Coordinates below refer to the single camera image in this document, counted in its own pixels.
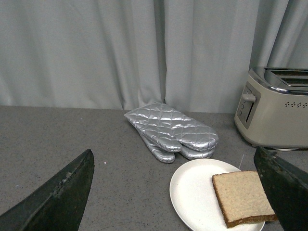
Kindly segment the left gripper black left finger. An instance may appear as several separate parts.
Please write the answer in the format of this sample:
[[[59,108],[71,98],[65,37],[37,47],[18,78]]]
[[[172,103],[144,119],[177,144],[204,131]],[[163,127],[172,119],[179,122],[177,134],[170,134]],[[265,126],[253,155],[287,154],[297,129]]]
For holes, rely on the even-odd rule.
[[[0,217],[2,231],[77,231],[94,173],[94,156],[84,151],[27,198]]]

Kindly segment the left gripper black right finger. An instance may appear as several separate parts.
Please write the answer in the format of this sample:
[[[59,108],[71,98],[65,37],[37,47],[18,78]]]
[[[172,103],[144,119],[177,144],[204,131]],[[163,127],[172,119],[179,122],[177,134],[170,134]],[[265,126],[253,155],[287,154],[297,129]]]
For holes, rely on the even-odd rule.
[[[257,147],[254,164],[267,199],[285,231],[308,229],[308,173]]]

